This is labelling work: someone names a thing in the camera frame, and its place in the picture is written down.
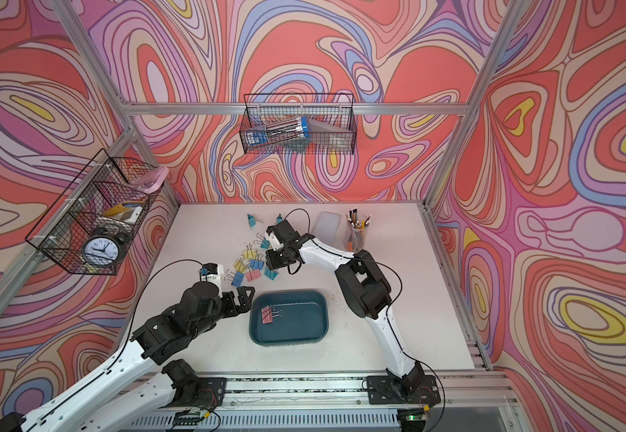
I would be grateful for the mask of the blue binder clip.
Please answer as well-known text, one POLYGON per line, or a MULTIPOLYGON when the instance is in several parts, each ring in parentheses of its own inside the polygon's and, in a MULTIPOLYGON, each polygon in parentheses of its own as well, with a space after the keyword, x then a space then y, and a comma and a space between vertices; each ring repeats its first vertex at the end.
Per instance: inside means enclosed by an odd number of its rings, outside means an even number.
POLYGON ((265 263, 260 257, 254 257, 250 259, 251 270, 262 271, 264 267, 265 267, 265 263))
POLYGON ((230 283, 231 286, 239 287, 244 281, 244 274, 238 271, 228 271, 225 275, 225 280, 230 283))

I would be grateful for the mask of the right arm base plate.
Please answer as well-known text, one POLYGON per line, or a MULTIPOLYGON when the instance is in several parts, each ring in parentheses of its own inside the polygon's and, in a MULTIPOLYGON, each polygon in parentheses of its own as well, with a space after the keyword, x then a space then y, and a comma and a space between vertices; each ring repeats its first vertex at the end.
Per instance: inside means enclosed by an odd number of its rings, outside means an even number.
POLYGON ((426 375, 416 385, 401 383, 388 375, 371 375, 365 379, 363 389, 371 405, 433 406, 442 403, 442 393, 434 375, 426 375))

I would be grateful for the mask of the pink binder clip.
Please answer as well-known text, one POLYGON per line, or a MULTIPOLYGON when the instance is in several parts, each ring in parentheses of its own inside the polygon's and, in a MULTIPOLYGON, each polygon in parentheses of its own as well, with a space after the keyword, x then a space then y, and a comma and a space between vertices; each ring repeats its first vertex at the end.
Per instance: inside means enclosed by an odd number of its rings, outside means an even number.
POLYGON ((273 324, 276 319, 281 318, 283 316, 283 311, 273 305, 267 305, 262 308, 261 316, 262 325, 269 325, 273 324))
POLYGON ((262 276, 262 272, 259 269, 251 269, 246 273, 246 281, 253 282, 262 276))

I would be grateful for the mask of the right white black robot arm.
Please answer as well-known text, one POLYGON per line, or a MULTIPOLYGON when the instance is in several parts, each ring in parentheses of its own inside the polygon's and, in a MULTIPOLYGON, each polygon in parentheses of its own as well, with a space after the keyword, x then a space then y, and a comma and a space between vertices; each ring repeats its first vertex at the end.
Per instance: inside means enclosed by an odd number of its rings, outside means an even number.
POLYGON ((380 387, 384 396, 408 402, 425 378, 423 365, 410 356, 405 342, 395 329, 394 299, 391 286, 377 262, 364 249, 343 251, 329 246, 310 234, 298 233, 283 220, 266 229, 270 247, 266 250, 269 270, 294 264, 312 265, 334 274, 343 298, 354 315, 366 320, 387 363, 388 383, 380 387))

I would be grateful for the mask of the dark teal storage tray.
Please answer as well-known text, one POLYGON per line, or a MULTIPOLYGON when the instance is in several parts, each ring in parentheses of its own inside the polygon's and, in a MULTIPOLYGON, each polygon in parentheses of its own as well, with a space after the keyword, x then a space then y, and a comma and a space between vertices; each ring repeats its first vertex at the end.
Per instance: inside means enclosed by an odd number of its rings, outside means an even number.
POLYGON ((321 341, 329 330, 325 296, 316 290, 280 291, 259 295, 253 301, 249 335, 262 347, 313 344, 321 341), (283 316, 273 324, 262 325, 262 308, 273 305, 283 316))

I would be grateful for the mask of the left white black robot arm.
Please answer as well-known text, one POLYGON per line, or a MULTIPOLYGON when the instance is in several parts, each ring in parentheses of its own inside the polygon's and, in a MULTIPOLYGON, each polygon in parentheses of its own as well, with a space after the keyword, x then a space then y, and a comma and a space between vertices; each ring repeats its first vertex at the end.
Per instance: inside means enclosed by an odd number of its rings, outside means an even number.
POLYGON ((0 431, 119 431, 163 407, 216 408, 225 380, 200 378, 176 354, 220 320, 248 313, 254 296, 250 286, 221 293, 197 282, 71 388, 26 414, 5 415, 0 431))

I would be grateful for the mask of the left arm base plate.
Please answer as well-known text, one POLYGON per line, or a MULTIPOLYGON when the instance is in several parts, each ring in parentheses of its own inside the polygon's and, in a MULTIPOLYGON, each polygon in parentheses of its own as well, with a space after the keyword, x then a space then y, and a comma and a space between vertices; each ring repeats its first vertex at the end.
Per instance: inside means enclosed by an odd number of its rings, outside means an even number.
POLYGON ((177 385, 169 407, 215 409, 224 401, 227 383, 223 377, 190 378, 177 385))

